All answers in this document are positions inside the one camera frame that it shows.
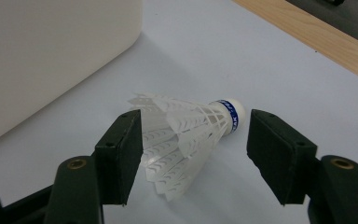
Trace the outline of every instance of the white table surface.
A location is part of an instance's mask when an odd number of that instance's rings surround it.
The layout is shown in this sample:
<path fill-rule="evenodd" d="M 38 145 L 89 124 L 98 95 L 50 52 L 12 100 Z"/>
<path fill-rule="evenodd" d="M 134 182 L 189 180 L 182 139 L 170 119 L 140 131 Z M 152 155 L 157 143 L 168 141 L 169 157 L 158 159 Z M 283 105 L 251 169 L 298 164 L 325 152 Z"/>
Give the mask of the white table surface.
<path fill-rule="evenodd" d="M 0 138 L 3 205 L 89 155 L 134 92 L 236 98 L 298 129 L 318 158 L 358 162 L 358 76 L 229 0 L 145 0 L 144 18 L 133 47 Z M 221 139 L 177 201 L 157 195 L 140 168 L 128 205 L 105 206 L 105 223 L 309 223 L 308 199 L 280 206 L 246 156 L 248 127 Z"/>

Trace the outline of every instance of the screw hole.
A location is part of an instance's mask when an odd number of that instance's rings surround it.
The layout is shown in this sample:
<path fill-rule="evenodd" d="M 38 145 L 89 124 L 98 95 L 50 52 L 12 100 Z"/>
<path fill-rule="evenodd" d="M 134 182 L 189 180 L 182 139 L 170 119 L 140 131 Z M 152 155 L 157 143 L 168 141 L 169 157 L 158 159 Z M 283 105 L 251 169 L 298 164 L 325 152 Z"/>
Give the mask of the screw hole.
<path fill-rule="evenodd" d="M 351 170 L 354 168 L 352 163 L 339 158 L 332 159 L 331 163 L 333 163 L 336 167 L 339 167 L 341 169 Z"/>
<path fill-rule="evenodd" d="M 71 170 L 76 170 L 76 169 L 82 168 L 86 164 L 87 164 L 87 162 L 85 160 L 77 159 L 77 160 L 69 161 L 67 167 Z"/>

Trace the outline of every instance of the wooden surface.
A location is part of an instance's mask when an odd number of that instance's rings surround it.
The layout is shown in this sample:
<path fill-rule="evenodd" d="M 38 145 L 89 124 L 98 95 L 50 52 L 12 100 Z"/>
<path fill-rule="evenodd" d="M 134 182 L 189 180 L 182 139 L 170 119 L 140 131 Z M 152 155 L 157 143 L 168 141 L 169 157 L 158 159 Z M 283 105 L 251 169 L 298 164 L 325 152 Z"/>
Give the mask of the wooden surface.
<path fill-rule="evenodd" d="M 284 0 L 234 0 L 358 75 L 358 40 Z"/>

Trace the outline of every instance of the shuttlecock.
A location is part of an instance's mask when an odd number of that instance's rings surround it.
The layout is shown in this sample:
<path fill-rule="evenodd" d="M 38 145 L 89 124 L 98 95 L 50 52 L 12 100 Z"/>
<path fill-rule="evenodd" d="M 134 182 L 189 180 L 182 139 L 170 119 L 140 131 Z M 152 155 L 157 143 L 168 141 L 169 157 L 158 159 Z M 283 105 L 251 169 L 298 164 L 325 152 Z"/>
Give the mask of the shuttlecock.
<path fill-rule="evenodd" d="M 245 119 L 232 99 L 202 105 L 143 93 L 129 102 L 141 110 L 146 179 L 167 201 L 185 193 L 220 138 Z"/>

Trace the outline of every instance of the badminton shuttlecock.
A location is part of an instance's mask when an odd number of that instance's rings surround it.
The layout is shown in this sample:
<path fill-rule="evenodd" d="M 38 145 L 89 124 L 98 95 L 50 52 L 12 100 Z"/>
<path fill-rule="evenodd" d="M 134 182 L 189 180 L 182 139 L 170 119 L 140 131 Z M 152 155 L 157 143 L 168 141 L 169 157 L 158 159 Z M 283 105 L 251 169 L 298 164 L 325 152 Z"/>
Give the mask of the badminton shuttlecock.
<path fill-rule="evenodd" d="M 141 110 L 146 179 L 168 201 L 185 193 L 220 138 L 245 119 L 232 99 L 202 105 L 144 93 L 129 102 Z"/>

